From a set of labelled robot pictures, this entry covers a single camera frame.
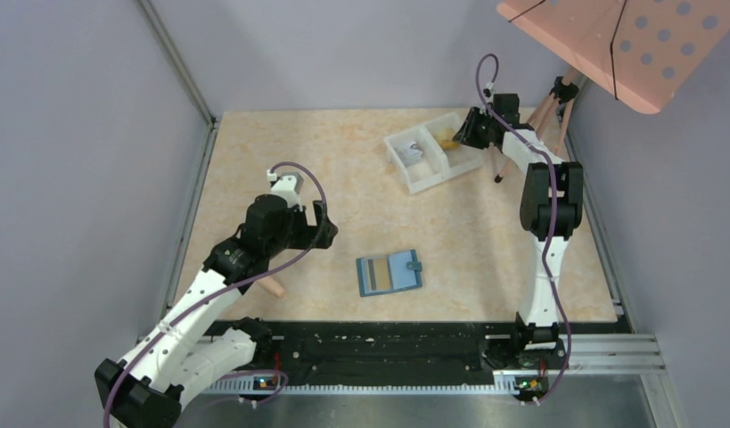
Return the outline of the teal card holder wallet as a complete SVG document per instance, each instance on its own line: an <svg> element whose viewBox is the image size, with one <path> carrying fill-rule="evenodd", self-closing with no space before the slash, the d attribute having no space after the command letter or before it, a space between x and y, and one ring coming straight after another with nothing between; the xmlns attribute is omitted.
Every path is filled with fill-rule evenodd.
<svg viewBox="0 0 730 428"><path fill-rule="evenodd" d="M381 257L385 257L389 260L392 290L389 292L368 294L365 290L366 276L364 273L364 263L367 259L376 259ZM361 297L373 297L398 292L407 292L423 287L422 262L419 260L415 249L359 258L356 260L356 268L358 290Z"/></svg>

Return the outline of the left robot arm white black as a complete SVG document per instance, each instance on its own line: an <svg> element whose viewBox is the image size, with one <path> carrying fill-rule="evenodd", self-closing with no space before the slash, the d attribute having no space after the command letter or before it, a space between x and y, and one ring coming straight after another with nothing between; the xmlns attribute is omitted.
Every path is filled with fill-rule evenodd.
<svg viewBox="0 0 730 428"><path fill-rule="evenodd" d="M210 345L197 341L228 307L260 278L280 272L270 261L295 250L299 261L312 249L332 245L338 228L327 200L306 210L278 194L261 194L248 207L234 235L218 243L180 301L123 357L106 358L94 378L106 427L172 427L189 403L235 368L249 364L269 331L245 317Z"/></svg>

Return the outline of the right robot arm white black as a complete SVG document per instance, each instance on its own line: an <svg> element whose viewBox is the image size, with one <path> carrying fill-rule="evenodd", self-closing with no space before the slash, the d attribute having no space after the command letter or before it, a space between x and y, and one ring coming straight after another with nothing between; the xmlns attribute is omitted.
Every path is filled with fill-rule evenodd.
<svg viewBox="0 0 730 428"><path fill-rule="evenodd" d="M551 152L536 131L520 121L516 94L480 92L453 140L476 149L496 147L525 180L520 222L532 242L530 286L515 318L512 338L520 351L553 350L564 319L558 288L564 254L583 218L584 170Z"/></svg>

